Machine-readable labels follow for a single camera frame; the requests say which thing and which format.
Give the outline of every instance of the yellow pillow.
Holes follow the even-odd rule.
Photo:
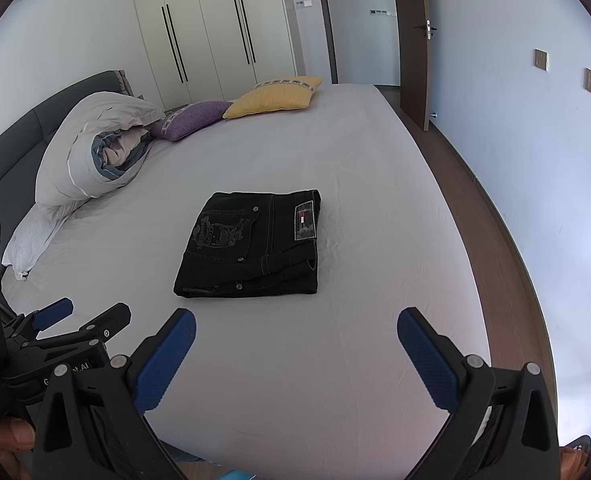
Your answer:
[[[307,108],[313,92],[322,84],[322,77],[293,77],[276,79],[257,85],[234,102],[224,119],[234,119],[251,114]]]

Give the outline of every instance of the wooden floor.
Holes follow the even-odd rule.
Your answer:
[[[546,326],[511,236],[480,183],[442,133],[433,124],[423,132],[404,114],[400,88],[378,88],[416,141],[453,214],[478,286],[493,365],[520,369],[526,362],[537,362],[557,412]],[[230,471],[205,462],[183,464],[181,469],[190,480],[216,480]]]

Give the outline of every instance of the brown wooden door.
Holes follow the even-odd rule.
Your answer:
[[[429,0],[395,0],[400,32],[400,107],[424,131],[431,96],[431,13]]]

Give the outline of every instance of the screw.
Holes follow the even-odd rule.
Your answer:
[[[540,373],[540,367],[536,363],[529,363],[527,365],[527,371],[530,374],[537,375]]]
[[[114,368],[122,368],[126,365],[127,358],[124,355],[116,355],[111,359],[111,366]]]
[[[54,370],[56,377],[62,377],[68,371],[69,367],[67,367],[67,365],[64,364],[57,365]]]
[[[466,358],[466,362],[471,368],[482,368],[484,359],[482,359],[479,355],[471,354]]]

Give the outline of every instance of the upholstered headboard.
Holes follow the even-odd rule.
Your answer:
[[[124,71],[102,72],[49,97],[0,135],[2,251],[35,203],[35,177],[48,143],[73,107],[95,92],[133,95]]]

